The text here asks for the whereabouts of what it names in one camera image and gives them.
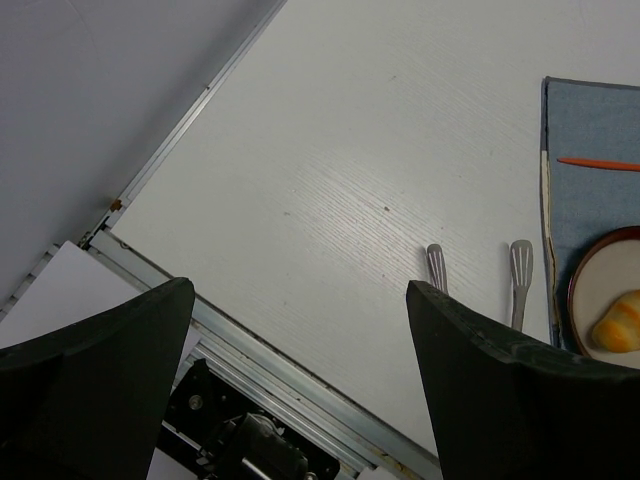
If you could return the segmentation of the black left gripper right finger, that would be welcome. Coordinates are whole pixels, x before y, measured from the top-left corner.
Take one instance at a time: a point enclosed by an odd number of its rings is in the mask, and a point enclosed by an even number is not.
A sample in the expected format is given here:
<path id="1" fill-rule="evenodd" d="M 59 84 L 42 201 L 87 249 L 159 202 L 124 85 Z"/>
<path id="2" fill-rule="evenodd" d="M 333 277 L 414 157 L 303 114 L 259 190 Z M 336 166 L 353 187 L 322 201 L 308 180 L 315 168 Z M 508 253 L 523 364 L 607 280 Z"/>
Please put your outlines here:
<path id="1" fill-rule="evenodd" d="M 423 281 L 406 305 L 447 479 L 635 479 L 639 373 L 489 319 Z"/>

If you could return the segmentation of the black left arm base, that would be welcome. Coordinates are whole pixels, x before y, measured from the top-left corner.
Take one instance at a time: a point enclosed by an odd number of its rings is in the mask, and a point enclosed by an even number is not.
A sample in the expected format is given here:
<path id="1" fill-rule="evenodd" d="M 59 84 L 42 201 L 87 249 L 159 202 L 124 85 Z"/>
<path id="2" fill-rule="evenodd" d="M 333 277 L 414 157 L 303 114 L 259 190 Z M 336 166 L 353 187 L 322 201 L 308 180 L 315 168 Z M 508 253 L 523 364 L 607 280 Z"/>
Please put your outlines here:
<path id="1" fill-rule="evenodd" d="M 335 479 L 341 470 L 203 359 L 171 393 L 157 446 L 199 479 Z"/>

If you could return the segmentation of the metal tongs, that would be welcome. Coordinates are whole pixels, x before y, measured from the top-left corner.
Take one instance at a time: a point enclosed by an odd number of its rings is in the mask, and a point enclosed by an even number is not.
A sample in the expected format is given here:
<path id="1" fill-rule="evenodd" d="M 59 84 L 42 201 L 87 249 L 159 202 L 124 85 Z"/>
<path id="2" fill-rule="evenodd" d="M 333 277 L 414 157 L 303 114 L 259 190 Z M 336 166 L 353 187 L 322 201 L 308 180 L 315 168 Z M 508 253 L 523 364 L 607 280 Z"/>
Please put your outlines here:
<path id="1" fill-rule="evenodd" d="M 444 253 L 439 244 L 430 244 L 424 250 L 427 272 L 432 285 L 448 294 L 447 270 Z M 512 286 L 511 328 L 523 330 L 526 300 L 532 284 L 534 266 L 533 246 L 529 240 L 516 240 L 509 247 L 509 267 Z"/>

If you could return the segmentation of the striped bread roll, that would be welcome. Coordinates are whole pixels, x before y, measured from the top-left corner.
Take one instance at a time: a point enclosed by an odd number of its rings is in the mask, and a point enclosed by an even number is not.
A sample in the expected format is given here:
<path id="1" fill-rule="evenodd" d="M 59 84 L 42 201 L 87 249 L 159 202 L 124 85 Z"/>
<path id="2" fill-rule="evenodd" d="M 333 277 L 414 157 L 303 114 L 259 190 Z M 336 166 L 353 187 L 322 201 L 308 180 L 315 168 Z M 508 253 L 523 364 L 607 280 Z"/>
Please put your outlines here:
<path id="1" fill-rule="evenodd" d="M 612 353 L 639 350 L 639 291 L 631 291 L 617 299 L 594 326 L 594 343 Z"/>

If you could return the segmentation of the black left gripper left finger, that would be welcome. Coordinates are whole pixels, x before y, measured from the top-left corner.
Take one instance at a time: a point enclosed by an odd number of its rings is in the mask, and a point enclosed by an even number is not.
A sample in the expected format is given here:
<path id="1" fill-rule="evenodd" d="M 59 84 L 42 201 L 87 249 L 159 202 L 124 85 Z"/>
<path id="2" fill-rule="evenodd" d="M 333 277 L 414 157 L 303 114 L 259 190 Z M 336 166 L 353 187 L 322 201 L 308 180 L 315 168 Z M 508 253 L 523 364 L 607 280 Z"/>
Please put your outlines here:
<path id="1" fill-rule="evenodd" d="M 2 478 L 146 478 L 194 301 L 175 278 L 2 349 Z"/>

